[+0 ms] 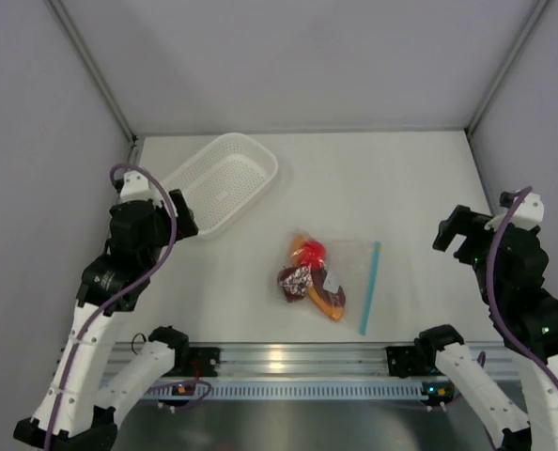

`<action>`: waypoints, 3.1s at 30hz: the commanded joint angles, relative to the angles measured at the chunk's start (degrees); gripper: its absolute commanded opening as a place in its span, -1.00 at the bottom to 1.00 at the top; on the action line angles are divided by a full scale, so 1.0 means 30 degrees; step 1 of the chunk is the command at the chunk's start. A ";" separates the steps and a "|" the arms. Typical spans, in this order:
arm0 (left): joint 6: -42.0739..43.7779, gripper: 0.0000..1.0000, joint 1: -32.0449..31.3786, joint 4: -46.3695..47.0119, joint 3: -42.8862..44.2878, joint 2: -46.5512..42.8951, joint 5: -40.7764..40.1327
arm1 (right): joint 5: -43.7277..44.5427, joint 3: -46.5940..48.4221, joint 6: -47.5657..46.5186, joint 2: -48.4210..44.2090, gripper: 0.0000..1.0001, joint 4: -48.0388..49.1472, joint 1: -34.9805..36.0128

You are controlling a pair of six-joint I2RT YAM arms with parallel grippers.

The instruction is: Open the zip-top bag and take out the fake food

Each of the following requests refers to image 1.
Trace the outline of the orange maroon fake fruit slice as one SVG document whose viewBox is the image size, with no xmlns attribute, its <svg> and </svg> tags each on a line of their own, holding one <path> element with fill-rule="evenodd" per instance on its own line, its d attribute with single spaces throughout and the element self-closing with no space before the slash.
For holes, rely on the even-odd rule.
<svg viewBox="0 0 558 451">
<path fill-rule="evenodd" d="M 307 240 L 313 240 L 313 238 L 297 234 L 292 239 L 289 246 L 289 259 L 293 266 L 299 266 L 297 254 L 299 253 L 300 246 Z M 324 287 L 329 275 L 327 255 L 324 267 L 319 271 L 311 271 L 311 275 L 313 285 L 308 289 L 308 297 L 327 318 L 335 322 L 341 320 L 345 314 L 346 296 L 341 286 L 338 286 L 335 292 L 329 291 Z"/>
</svg>

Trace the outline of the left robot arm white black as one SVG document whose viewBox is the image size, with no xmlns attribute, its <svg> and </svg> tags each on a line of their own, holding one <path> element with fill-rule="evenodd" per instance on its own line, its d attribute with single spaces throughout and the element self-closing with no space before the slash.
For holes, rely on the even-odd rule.
<svg viewBox="0 0 558 451">
<path fill-rule="evenodd" d="M 198 233 L 180 190 L 156 203 L 148 191 L 110 209 L 110 237 L 84 270 L 73 323 L 45 398 L 14 428 L 15 440 L 42 450 L 109 450 L 132 407 L 165 374 L 191 363 L 189 337 L 154 329 L 111 383 L 101 378 L 122 326 L 173 245 Z"/>
</svg>

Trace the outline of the red fake apple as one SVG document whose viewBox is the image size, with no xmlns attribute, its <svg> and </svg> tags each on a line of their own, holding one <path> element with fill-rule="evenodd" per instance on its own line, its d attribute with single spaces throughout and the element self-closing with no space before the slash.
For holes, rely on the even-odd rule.
<svg viewBox="0 0 558 451">
<path fill-rule="evenodd" d="M 320 241 L 307 240 L 299 248 L 297 262 L 311 271 L 319 271 L 325 265 L 326 255 L 326 248 Z"/>
</svg>

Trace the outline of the dark maroon fake fig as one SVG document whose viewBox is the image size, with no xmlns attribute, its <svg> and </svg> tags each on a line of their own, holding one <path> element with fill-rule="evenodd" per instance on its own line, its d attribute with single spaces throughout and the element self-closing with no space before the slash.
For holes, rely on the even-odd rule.
<svg viewBox="0 0 558 451">
<path fill-rule="evenodd" d="M 278 273 L 277 285 L 288 303 L 302 300 L 313 285 L 311 269 L 308 266 L 286 267 Z"/>
</svg>

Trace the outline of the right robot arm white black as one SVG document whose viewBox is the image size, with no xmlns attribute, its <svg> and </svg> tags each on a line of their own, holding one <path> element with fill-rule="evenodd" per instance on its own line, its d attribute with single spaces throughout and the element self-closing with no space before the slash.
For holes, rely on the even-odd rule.
<svg viewBox="0 0 558 451">
<path fill-rule="evenodd" d="M 463 236 L 455 257 L 473 268 L 488 317 L 518 371 L 525 406 L 504 393 L 451 325 L 422 331 L 414 341 L 416 359 L 455 385 L 497 450 L 558 450 L 558 300 L 543 287 L 549 263 L 538 238 L 543 215 L 535 195 L 494 217 L 458 206 L 433 243 L 445 251 Z"/>
</svg>

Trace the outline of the clear zip top bag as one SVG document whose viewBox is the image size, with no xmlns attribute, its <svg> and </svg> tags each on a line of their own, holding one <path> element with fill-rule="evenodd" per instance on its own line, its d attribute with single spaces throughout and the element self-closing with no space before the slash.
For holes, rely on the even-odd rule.
<svg viewBox="0 0 558 451">
<path fill-rule="evenodd" d="M 308 233 L 294 233 L 290 239 L 289 246 L 295 235 L 307 235 L 314 240 L 320 241 L 327 250 L 327 266 L 329 275 L 324 287 L 335 292 L 341 286 L 345 292 L 346 304 L 343 318 L 337 322 L 327 318 L 311 301 L 308 295 L 295 303 L 309 302 L 325 319 L 343 324 L 355 331 L 360 336 L 365 336 L 368 330 L 368 321 L 374 302 L 377 286 L 377 278 L 380 263 L 381 245 L 378 241 L 356 241 L 356 240 L 319 240 Z M 292 267 L 289 259 L 289 246 L 287 257 L 282 268 Z M 277 285 L 278 292 L 283 300 L 287 302 Z"/>
</svg>

